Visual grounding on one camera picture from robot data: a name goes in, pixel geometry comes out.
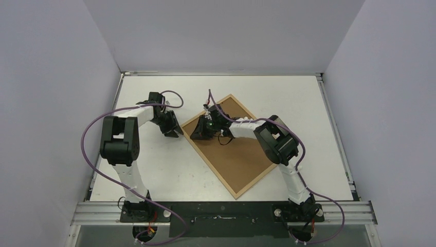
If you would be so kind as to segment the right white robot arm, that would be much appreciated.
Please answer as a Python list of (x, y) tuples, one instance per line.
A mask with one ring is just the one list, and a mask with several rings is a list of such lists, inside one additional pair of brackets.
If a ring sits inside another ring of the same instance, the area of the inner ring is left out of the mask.
[(288, 131), (287, 126), (277, 115), (270, 118), (252, 119), (248, 117), (230, 117), (224, 113), (220, 104), (203, 105), (205, 113), (199, 117), (190, 138), (192, 140), (210, 140), (220, 134), (222, 137), (250, 138), (259, 142), (266, 157), (279, 166), (286, 184), (290, 213), (298, 221), (305, 220), (311, 214), (307, 203), (311, 193), (299, 177), (297, 169), (290, 161), (299, 154), (299, 142)]

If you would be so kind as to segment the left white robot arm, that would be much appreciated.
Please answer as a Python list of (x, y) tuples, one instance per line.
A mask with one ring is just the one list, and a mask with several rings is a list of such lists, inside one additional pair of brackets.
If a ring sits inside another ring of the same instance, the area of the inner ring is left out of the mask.
[(142, 181), (137, 159), (140, 153), (139, 128), (151, 122), (165, 137), (177, 138), (182, 134), (174, 111), (163, 93), (150, 92), (147, 100), (118, 116), (103, 119), (100, 155), (114, 168), (123, 184), (125, 202), (122, 214), (142, 222), (152, 220), (156, 206)]

